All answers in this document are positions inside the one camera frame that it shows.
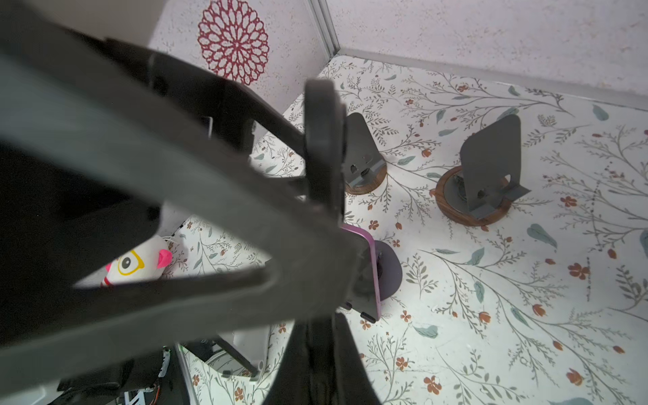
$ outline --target floral patterned floor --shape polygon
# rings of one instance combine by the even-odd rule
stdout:
[[[648,367],[648,113],[522,86],[337,56],[320,75],[365,117],[388,161],[373,193],[347,197],[348,224],[393,246],[400,290],[372,325],[348,312],[386,404],[643,404]],[[285,116],[302,128],[302,97]],[[522,120],[522,185],[503,220],[464,227],[438,210],[436,181],[462,142]],[[251,164],[301,172],[271,135]],[[166,277],[266,259],[199,218],[176,232]],[[202,404],[260,404],[290,334],[273,325],[262,380],[223,377],[187,354]]]

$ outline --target purple phone case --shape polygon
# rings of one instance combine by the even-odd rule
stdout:
[[[380,287],[378,284],[378,267],[376,264],[376,242],[373,240],[371,234],[362,228],[342,224],[342,229],[353,232],[356,235],[360,235],[369,243],[369,251],[371,252],[371,267],[373,268],[373,287],[376,294],[376,313],[378,314],[376,321],[378,321],[380,319]]]

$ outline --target wooden coaster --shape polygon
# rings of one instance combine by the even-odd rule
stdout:
[[[348,184],[344,185],[344,191],[346,191],[349,194],[353,194],[356,196],[359,196],[361,194],[367,194],[375,189],[378,188],[379,185],[382,184],[382,182],[385,180],[385,177],[387,177],[387,165],[385,164],[381,169],[380,172],[376,175],[376,178],[369,184],[361,186],[361,187],[349,187]]]
[[[454,176],[460,171],[461,171],[461,166],[451,168],[443,176],[441,176],[441,179],[439,179],[439,182],[437,183],[437,188],[435,190],[434,195],[437,199],[437,205],[439,206],[441,212],[445,214],[445,216],[447,216],[449,219],[453,220],[454,222],[466,226],[490,225],[494,222],[501,220],[506,215],[506,213],[509,212],[509,209],[511,208],[511,201],[507,200],[506,198],[502,200],[502,204],[497,208],[497,211],[480,220],[475,219],[468,214],[461,213],[456,209],[452,208],[450,204],[448,204],[443,192],[445,190],[446,182],[450,180],[452,176]],[[502,179],[503,186],[507,185],[508,183],[509,183],[508,180]]]

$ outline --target electrical wire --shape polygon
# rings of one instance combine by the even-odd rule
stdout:
[[[159,397],[160,397],[160,389],[161,389],[161,386],[160,386],[159,383],[156,383],[156,385],[157,385],[156,397],[153,398],[153,400],[151,401],[151,403],[150,403],[149,405],[156,405],[156,404],[157,404],[157,400],[158,400]]]

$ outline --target round purple base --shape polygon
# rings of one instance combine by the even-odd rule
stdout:
[[[378,258],[378,288],[380,289],[380,300],[384,301],[399,290],[400,282],[403,280],[403,271],[400,267],[400,260],[391,246],[379,240],[375,243]]]

